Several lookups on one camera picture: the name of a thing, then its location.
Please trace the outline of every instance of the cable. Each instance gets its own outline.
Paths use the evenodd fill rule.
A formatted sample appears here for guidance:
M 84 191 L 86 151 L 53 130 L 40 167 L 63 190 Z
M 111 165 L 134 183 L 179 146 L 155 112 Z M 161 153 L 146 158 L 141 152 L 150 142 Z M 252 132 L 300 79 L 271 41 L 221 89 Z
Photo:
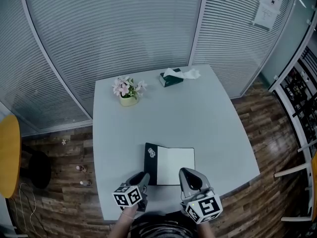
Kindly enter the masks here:
M 29 203 L 29 206 L 30 206 L 30 210 L 32 211 L 32 213 L 31 213 L 31 215 L 30 215 L 30 223 L 31 223 L 31 225 L 32 225 L 32 227 L 33 227 L 33 229 L 34 229 L 34 232 L 35 232 L 39 237 L 41 237 L 41 236 L 36 232 L 36 230 L 35 230 L 35 228 L 34 228 L 34 226 L 33 226 L 32 220 L 31 220 L 32 215 L 34 214 L 34 212 L 35 212 L 35 210 L 36 210 L 36 200 L 35 200 L 34 193 L 33 193 L 33 191 L 31 191 L 32 194 L 33 194 L 34 203 L 35 203 L 34 210 L 32 210 L 32 206 L 31 206 L 29 197 L 28 197 L 28 196 L 25 194 L 25 192 L 21 189 L 21 186 L 22 186 L 23 184 L 27 185 L 29 188 L 31 188 L 31 187 L 30 187 L 28 184 L 26 184 L 26 183 L 22 183 L 22 184 L 20 185 L 20 189 L 19 189 L 19 196 L 20 196 L 22 216 L 23 216 L 24 225 L 25 225 L 25 232 L 26 232 L 26 224 L 25 224 L 24 213 L 23 213 L 23 207 L 22 207 L 22 202 L 21 202 L 21 193 L 20 193 L 21 191 L 22 191 L 22 193 L 26 196 L 26 198 L 27 198 L 27 200 L 28 200 L 28 203 Z M 43 227 L 42 223 L 40 222 L 39 218 L 38 218 L 35 214 L 34 214 L 34 216 L 36 217 L 36 219 L 37 219 L 38 222 L 40 223 L 40 225 L 41 225 L 43 231 L 46 233 L 46 237 L 49 237 L 48 232 L 44 229 L 44 227 Z
M 23 213 L 23 206 L 22 206 L 22 201 L 21 201 L 21 186 L 23 184 L 26 184 L 26 183 L 21 183 L 20 184 L 20 188 L 19 188 L 19 197 L 20 197 L 20 204 L 21 204 L 21 210 L 22 210 L 22 216 L 23 216 L 23 220 L 24 220 L 24 227 L 25 227 L 25 232 L 27 231 L 26 229 L 26 223 L 25 223 L 25 218 L 24 218 L 24 213 Z
M 25 192 L 24 192 L 23 190 L 21 190 L 21 191 L 22 191 L 22 193 L 26 196 L 26 198 L 28 199 L 28 203 L 29 203 L 30 209 L 32 210 L 32 206 L 31 206 L 31 204 L 30 204 L 29 197 L 25 194 Z M 44 229 L 44 227 L 43 227 L 41 221 L 39 220 L 38 216 L 36 216 L 35 214 L 34 214 L 34 216 L 36 217 L 36 219 L 37 219 L 38 222 L 40 223 L 40 225 L 41 225 L 43 231 L 46 233 L 46 237 L 48 238 L 48 237 L 49 237 L 49 234 L 48 234 L 48 232 Z

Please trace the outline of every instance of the metal frame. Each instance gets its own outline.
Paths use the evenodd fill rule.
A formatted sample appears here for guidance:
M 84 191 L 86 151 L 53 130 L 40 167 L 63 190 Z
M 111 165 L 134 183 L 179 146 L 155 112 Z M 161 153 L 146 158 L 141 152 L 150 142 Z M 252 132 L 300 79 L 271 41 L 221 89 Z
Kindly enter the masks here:
M 275 92 L 279 96 L 281 102 L 283 103 L 283 105 L 284 105 L 284 107 L 289 115 L 290 121 L 292 122 L 292 124 L 294 126 L 294 129 L 295 129 L 294 132 L 297 134 L 297 137 L 298 137 L 298 140 L 300 143 L 299 146 L 301 148 L 303 148 L 302 151 L 304 154 L 305 162 L 309 163 L 312 160 L 312 157 L 311 157 L 311 153 L 310 153 L 309 148 L 306 147 L 308 142 L 307 142 L 305 133 L 303 131 L 301 122 L 299 121 L 298 117 L 292 116 L 292 114 L 295 112 L 295 110 L 294 110 L 292 104 L 290 103 L 289 99 L 287 98 L 285 92 L 283 91 L 283 89 L 280 85 L 275 89 Z
M 301 152 L 301 151 L 303 151 L 304 149 L 306 149 L 306 148 L 308 148 L 308 147 L 310 147 L 310 146 L 312 146 L 312 145 L 314 145 L 314 144 L 316 144 L 316 143 L 317 143 L 317 139 L 313 140 L 312 142 L 310 142 L 310 143 L 307 144 L 307 145 L 303 145 L 301 148 L 299 148 L 299 149 L 297 150 L 297 152 Z
M 244 90 L 242 90 L 242 93 L 239 97 L 235 97 L 235 98 L 240 98 L 242 97 L 246 91 L 250 88 L 250 86 L 253 84 L 254 80 L 257 78 L 257 76 L 260 74 L 260 72 L 262 71 L 262 69 L 264 68 L 265 64 L 267 63 L 267 61 L 269 60 L 269 58 L 271 57 L 271 55 L 273 54 L 277 44 L 279 43 L 283 33 L 285 32 L 285 29 L 286 29 L 286 26 L 288 25 L 289 21 L 290 21 L 290 18 L 293 14 L 293 11 L 294 11 L 294 8 L 295 8 L 295 4 L 296 4 L 296 0 L 290 0 L 292 1 L 292 3 L 289 3 L 292 4 L 292 6 L 288 6 L 287 7 L 287 11 L 286 11 L 286 15 L 288 13 L 288 16 L 287 18 L 284 19 L 284 26 L 283 28 L 280 30 L 280 33 L 276 36 L 276 41 L 275 41 L 275 44 L 272 46 L 271 50 L 267 53 L 265 59 L 262 61 L 262 64 L 260 64 L 258 70 L 256 71 L 255 75 L 253 76 L 252 79 L 250 79 L 248 85 L 244 88 Z
M 22 2 L 22 6 L 23 6 L 23 11 L 24 14 L 26 16 L 26 19 L 29 23 L 29 27 L 32 31 L 33 37 L 36 41 L 36 43 L 38 44 L 44 58 L 46 59 L 47 63 L 49 64 L 50 68 L 52 69 L 52 71 L 54 72 L 54 74 L 56 75 L 56 77 L 59 79 L 60 83 L 62 84 L 62 86 L 64 87 L 64 89 L 67 91 L 67 93 L 70 95 L 70 97 L 74 100 L 74 102 L 78 105 L 78 107 L 82 110 L 82 112 L 88 117 L 89 120 L 92 120 L 92 117 L 88 114 L 88 112 L 84 109 L 84 107 L 79 103 L 79 101 L 76 99 L 76 97 L 74 96 L 74 94 L 70 91 L 70 89 L 68 88 L 68 86 L 65 84 L 64 80 L 62 79 L 62 77 L 60 76 L 59 72 L 56 70 L 54 64 L 52 63 L 49 55 L 47 54 L 41 40 L 40 37 L 34 27 L 30 12 L 29 12 L 29 8 L 27 5 L 26 0 L 21 0 Z
M 317 24 L 317 13 L 315 11 L 311 25 L 309 26 L 308 31 L 306 32 L 306 35 L 303 38 L 299 48 L 297 49 L 296 53 L 293 55 L 292 59 L 290 60 L 290 62 L 286 66 L 286 68 L 279 75 L 278 79 L 269 87 L 269 89 L 268 89 L 269 92 L 274 91 L 280 85 L 280 83 L 284 80 L 284 78 L 288 75 L 288 73 L 291 71 L 291 69 L 295 66 L 297 60 L 301 57 L 303 51 L 305 50 L 305 47 L 307 46 L 308 42 L 310 41 L 310 39 L 314 33 L 314 29 L 316 27 L 316 24 Z
M 300 170 L 303 170 L 303 169 L 306 169 L 306 168 L 309 168 L 309 167 L 311 168 L 311 163 L 310 162 L 304 163 L 304 164 L 298 165 L 296 167 L 277 172 L 277 173 L 274 174 L 274 177 L 282 177 L 282 176 L 289 175 L 291 173 L 298 172 Z
M 87 127 L 87 126 L 92 126 L 92 125 L 93 125 L 92 120 L 79 121 L 79 122 L 74 122 L 74 123 L 68 123 L 65 125 L 57 125 L 57 126 L 48 127 L 45 129 L 40 129 L 39 132 L 37 132 L 37 133 L 23 134 L 22 137 L 39 135 L 39 134 L 46 134 L 46 133 L 51 133 L 51 132 L 56 132 L 56 131 L 67 130 L 67 129 L 82 128 L 82 127 Z
M 199 37 L 199 32 L 200 32 L 200 28 L 202 26 L 202 21 L 203 21 L 203 17 L 204 17 L 206 1 L 207 0 L 202 0 L 201 4 L 200 4 L 199 15 L 198 15 L 198 19 L 197 19 L 197 25 L 196 25 L 192 50 L 191 50 L 190 56 L 189 56 L 188 66 L 192 66 L 192 63 L 193 63 L 193 59 L 194 59 L 194 55 L 195 55 L 195 51 L 196 51 L 196 46 L 197 46 L 197 42 L 198 42 L 198 37 Z

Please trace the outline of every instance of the flower pot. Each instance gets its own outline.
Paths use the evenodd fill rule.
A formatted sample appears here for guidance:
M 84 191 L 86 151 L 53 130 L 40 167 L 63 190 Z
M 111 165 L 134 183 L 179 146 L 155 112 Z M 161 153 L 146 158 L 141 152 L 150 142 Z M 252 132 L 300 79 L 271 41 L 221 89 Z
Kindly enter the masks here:
M 120 95 L 120 103 L 124 107 L 132 106 L 134 104 L 137 104 L 138 102 L 139 102 L 138 97 L 136 97 L 136 98 L 134 98 L 134 97 L 122 98 L 122 96 Z

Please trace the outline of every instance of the open notebook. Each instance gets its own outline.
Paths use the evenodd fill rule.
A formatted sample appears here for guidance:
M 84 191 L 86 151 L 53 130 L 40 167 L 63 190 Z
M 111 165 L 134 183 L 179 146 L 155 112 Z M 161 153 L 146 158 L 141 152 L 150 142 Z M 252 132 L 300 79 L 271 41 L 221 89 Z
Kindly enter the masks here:
M 180 185 L 181 168 L 195 169 L 193 148 L 166 148 L 146 143 L 144 172 L 150 174 L 149 185 Z

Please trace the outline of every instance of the white page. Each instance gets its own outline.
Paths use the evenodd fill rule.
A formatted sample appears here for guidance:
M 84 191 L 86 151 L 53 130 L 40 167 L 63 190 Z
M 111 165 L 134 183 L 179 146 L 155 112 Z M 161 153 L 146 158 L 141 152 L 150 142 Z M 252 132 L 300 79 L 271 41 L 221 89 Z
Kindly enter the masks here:
M 181 168 L 195 169 L 193 148 L 164 148 L 158 146 L 157 185 L 180 185 Z

